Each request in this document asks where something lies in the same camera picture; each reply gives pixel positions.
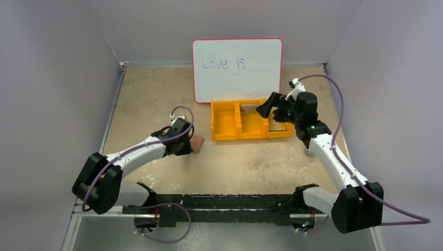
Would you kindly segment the pink leather card holder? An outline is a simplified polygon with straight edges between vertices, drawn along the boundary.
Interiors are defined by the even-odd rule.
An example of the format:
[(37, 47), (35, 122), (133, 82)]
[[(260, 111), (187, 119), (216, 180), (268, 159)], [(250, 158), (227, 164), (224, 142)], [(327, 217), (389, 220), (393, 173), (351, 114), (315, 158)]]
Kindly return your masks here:
[(193, 153), (199, 153), (201, 151), (204, 138), (198, 135), (194, 135), (190, 138), (191, 149)]

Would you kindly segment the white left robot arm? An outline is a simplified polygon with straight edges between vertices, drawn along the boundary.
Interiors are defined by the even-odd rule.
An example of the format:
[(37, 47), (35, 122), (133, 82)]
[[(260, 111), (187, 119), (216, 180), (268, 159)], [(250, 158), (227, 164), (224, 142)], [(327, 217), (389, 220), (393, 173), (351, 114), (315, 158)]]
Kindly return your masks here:
[(192, 153), (193, 132), (193, 123), (179, 116), (126, 150), (91, 154), (72, 186), (72, 193), (82, 201), (82, 211), (104, 214), (114, 206), (145, 206), (152, 191), (141, 183), (124, 188), (123, 178), (149, 162)]

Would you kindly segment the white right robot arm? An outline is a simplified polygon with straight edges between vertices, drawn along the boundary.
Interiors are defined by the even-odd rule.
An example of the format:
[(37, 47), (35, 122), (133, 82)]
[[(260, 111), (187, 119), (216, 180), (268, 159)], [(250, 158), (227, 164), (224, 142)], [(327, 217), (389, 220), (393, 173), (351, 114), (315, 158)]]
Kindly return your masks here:
[(331, 130), (318, 119), (317, 107), (313, 93), (300, 92), (292, 97), (273, 92), (256, 108), (262, 118), (271, 116), (276, 122), (293, 124), (297, 138), (319, 159), (339, 191), (333, 194), (315, 184), (297, 187), (295, 204), (327, 214), (342, 234), (380, 225), (380, 200), (384, 196), (381, 184), (369, 182), (353, 167), (333, 142)]

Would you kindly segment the cards in right bin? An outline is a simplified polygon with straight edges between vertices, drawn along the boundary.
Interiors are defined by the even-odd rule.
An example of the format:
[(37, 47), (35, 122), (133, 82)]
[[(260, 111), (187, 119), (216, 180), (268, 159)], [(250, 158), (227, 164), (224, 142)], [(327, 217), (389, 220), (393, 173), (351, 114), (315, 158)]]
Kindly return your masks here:
[(277, 122), (273, 119), (269, 119), (269, 131), (270, 132), (283, 132), (286, 131), (285, 123)]

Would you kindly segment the silver card in middle bin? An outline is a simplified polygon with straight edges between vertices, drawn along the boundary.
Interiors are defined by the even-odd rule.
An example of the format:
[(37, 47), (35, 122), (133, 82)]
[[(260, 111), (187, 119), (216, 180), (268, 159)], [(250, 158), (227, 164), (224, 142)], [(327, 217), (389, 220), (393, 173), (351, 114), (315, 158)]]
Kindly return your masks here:
[(240, 104), (241, 113), (256, 113), (258, 104)]

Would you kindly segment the yellow right bin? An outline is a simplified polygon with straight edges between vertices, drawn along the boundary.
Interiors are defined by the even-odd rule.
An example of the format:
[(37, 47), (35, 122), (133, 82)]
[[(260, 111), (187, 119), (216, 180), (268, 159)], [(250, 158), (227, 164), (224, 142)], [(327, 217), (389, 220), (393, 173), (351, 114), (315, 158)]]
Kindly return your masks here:
[(264, 119), (264, 135), (266, 139), (282, 139), (282, 138), (291, 138), (293, 136), (294, 126), (291, 123), (285, 123), (286, 131), (283, 132), (270, 132), (269, 131), (269, 119), (274, 120), (273, 111), (277, 108), (272, 108), (270, 115), (268, 118)]

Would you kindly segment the yellow bin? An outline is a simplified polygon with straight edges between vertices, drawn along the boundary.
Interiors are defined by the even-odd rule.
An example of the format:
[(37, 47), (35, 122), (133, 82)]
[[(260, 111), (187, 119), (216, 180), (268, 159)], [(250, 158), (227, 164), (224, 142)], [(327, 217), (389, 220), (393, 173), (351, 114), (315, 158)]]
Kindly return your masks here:
[(211, 130), (213, 141), (239, 139), (236, 101), (211, 102)]
[(269, 119), (274, 120), (273, 111), (277, 108), (272, 108), (270, 115), (268, 118), (264, 119), (264, 135), (266, 139), (282, 139), (282, 138), (291, 138), (293, 136), (294, 126), (291, 123), (285, 123), (286, 131), (283, 132), (270, 132), (269, 131)]
[[(258, 104), (264, 103), (263, 99), (240, 100), (240, 104)], [(264, 119), (256, 113), (241, 113), (239, 109), (239, 139), (240, 140), (258, 140), (264, 139)]]

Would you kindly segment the yellow middle bin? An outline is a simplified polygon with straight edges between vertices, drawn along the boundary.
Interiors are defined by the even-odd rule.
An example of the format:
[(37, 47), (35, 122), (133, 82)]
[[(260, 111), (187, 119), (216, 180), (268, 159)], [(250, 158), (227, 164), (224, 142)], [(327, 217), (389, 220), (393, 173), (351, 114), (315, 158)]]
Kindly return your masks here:
[[(240, 100), (240, 104), (258, 104), (264, 103), (263, 99)], [(239, 109), (239, 139), (240, 140), (258, 140), (264, 139), (264, 119), (256, 113), (241, 113)]]

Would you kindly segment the small clear round container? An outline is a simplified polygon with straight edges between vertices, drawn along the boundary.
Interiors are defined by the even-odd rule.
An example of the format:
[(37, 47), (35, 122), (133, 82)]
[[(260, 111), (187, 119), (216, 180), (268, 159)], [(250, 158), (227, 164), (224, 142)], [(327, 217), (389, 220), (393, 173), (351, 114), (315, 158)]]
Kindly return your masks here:
[(315, 153), (310, 149), (304, 149), (304, 153), (308, 157), (315, 157), (316, 156)]

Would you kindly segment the yellow left bin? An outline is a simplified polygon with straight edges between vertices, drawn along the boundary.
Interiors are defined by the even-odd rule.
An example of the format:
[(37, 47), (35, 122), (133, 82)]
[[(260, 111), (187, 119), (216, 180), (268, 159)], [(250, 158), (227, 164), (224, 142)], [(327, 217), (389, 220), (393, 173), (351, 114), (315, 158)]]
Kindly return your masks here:
[(213, 141), (239, 139), (236, 101), (211, 102), (211, 130)]

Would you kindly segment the pink framed whiteboard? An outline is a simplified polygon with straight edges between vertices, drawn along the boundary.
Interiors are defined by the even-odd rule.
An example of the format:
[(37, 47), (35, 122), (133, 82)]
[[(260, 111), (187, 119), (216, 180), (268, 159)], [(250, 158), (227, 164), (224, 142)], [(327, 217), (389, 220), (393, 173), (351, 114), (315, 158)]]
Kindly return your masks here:
[(191, 51), (199, 104), (266, 99), (281, 90), (281, 38), (195, 39)]

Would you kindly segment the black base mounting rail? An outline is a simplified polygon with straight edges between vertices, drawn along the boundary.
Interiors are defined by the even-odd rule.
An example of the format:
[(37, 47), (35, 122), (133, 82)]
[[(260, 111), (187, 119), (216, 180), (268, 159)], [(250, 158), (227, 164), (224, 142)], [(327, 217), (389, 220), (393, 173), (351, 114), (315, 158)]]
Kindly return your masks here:
[(318, 211), (289, 194), (160, 194), (153, 190), (145, 206), (124, 206), (125, 214), (154, 214), (135, 218), (138, 229), (175, 227), (178, 223), (270, 223), (308, 232), (319, 221)]

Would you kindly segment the aluminium frame rail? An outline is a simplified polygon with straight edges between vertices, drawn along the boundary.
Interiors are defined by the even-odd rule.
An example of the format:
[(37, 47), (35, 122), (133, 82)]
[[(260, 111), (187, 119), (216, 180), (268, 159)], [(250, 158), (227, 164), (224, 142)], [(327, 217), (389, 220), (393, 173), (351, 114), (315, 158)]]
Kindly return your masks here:
[(125, 214), (123, 213), (122, 206), (114, 206), (104, 214), (97, 214), (93, 210), (85, 212), (81, 209), (81, 204), (74, 205), (73, 215), (81, 217), (131, 217), (131, 218), (150, 218), (150, 219), (155, 218), (154, 214)]

